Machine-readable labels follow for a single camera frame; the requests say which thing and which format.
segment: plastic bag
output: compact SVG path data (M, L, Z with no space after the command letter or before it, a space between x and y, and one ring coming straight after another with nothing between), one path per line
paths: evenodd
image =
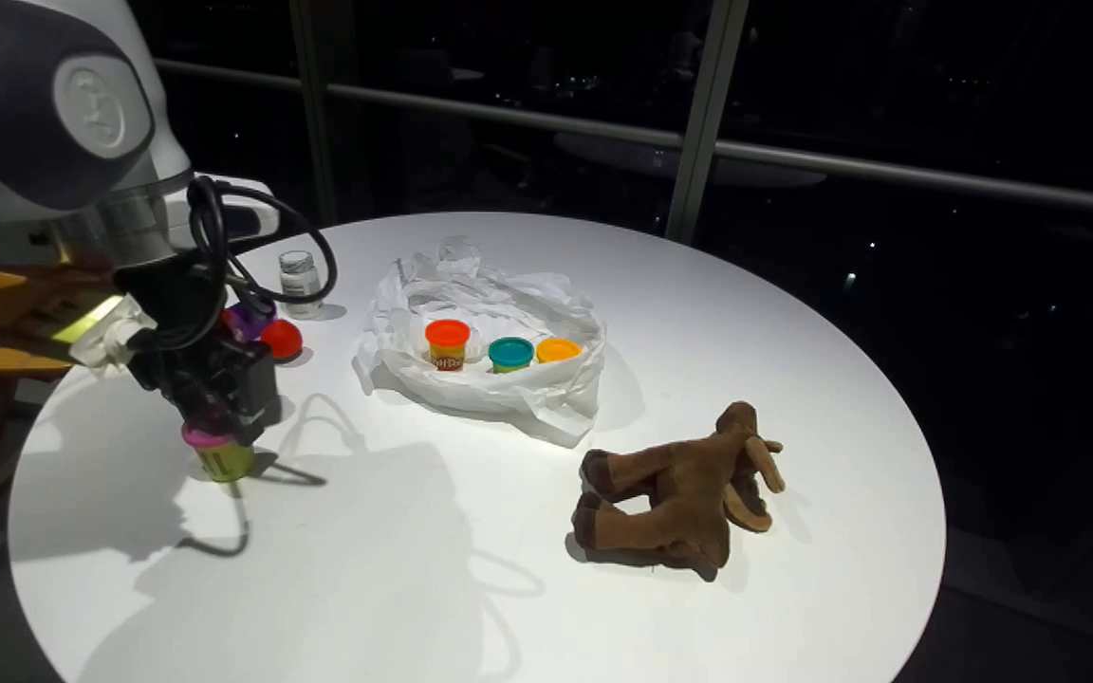
M426 321L469 327L468 367L435 373L426 355ZM580 355L491 373L494 339L573 339ZM364 392L403 392L461 417L497 417L515 430L575 445L597 417L602 327L558 272L487 272L469 243L449 243L441 257L411 254L379 282L369 331L354 355Z

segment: brown stuffed animal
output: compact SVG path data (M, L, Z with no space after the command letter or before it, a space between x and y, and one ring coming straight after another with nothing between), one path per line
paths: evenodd
M755 474L779 492L779 441L757 437L757 413L732 401L704 441L676 441L635 454L588 453L573 539L583 556L665 563L712 579L727 563L727 518L765 531L771 512ZM613 501L650 497L654 508L627 516Z

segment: brown plush dog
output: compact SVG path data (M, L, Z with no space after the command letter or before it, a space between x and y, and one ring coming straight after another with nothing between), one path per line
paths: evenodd
M588 453L573 539L583 556L665 563L712 579L727 563L727 518L765 531L771 512L755 474L779 492L779 441L757 437L757 413L732 401L704 441L676 441L635 454ZM650 497L654 508L627 516L613 501Z

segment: dark background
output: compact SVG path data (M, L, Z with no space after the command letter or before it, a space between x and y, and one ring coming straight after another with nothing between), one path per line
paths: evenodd
M133 6L159 57L298 76L284 2ZM711 2L316 11L326 78L680 131ZM534 207L665 231L665 148L334 100L343 211L320 217L297 92L168 92L196 166L264 179L324 224ZM1093 188L1093 0L755 0L720 136ZM955 539L1000 542L1033 596L1093 579L1093 211L720 158L694 245L875 355L932 445Z

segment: white round table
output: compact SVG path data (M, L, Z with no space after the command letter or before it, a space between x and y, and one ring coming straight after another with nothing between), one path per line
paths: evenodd
M564 272L606 327L580 446L364 393L354 354L396 257L468 234L504 272ZM65 680L890 680L940 583L946 501L905 401L780 290L654 234L515 211L326 231L343 282L275 373L263 445L326 487L193 479L179 417L125 373L67 373L21 445L10 575ZM248 254L272 272L287 243ZM785 441L771 536L732 531L712 583L569 556L583 446L704 437L732 401Z

